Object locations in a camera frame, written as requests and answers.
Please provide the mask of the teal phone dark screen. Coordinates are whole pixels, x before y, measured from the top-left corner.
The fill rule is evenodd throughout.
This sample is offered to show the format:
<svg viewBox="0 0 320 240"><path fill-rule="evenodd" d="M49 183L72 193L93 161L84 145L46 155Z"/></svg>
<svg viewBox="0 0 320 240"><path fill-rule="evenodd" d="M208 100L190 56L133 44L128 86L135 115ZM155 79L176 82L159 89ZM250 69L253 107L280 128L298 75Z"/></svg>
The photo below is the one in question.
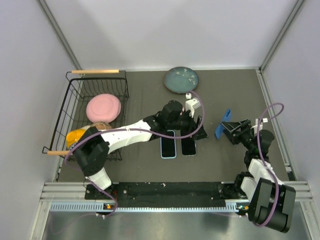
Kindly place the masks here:
<svg viewBox="0 0 320 240"><path fill-rule="evenodd" d="M196 151L196 143L195 141L188 137L180 140L181 142L181 153L183 156L195 156Z"/></svg>

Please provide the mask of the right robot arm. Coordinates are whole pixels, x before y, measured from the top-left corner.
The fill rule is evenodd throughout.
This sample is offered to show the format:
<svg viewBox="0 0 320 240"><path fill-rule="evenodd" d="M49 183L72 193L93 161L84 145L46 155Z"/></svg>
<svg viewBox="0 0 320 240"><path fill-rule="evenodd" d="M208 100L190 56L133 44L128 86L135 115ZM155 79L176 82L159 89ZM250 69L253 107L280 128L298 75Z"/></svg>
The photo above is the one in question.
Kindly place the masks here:
<svg viewBox="0 0 320 240"><path fill-rule="evenodd" d="M266 129L257 130L250 120L221 122L223 133L233 145L246 148L246 171L236 176L233 192L249 200L245 213L256 226L287 233L291 227L296 190L284 184L275 174L268 157L275 139Z"/></svg>

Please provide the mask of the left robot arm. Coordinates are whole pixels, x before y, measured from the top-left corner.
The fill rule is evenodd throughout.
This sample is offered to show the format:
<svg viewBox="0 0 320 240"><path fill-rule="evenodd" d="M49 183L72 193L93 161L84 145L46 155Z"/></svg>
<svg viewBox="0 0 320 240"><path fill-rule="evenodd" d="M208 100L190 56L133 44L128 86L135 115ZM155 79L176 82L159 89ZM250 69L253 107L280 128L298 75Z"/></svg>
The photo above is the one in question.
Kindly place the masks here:
<svg viewBox="0 0 320 240"><path fill-rule="evenodd" d="M202 108L198 97L189 99L182 105L171 100L156 114L147 116L131 125L98 130L95 126L85 130L80 139L71 145L69 155L77 161L84 177L96 186L96 192L102 198L109 198L114 191L112 180L104 168L109 154L136 143L150 142L160 137L170 139L168 131L183 131L181 139L198 140L204 133L200 117L194 120L195 110Z"/></svg>

